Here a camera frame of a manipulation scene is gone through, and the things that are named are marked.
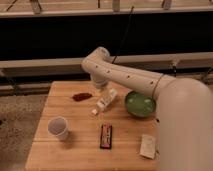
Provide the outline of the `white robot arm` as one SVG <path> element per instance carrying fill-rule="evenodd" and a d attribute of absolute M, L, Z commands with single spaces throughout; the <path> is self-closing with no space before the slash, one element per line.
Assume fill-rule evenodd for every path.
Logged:
<path fill-rule="evenodd" d="M 123 67 L 96 48 L 82 61 L 95 87 L 113 81 L 156 101 L 157 171 L 213 171 L 213 92 L 202 82 Z"/>

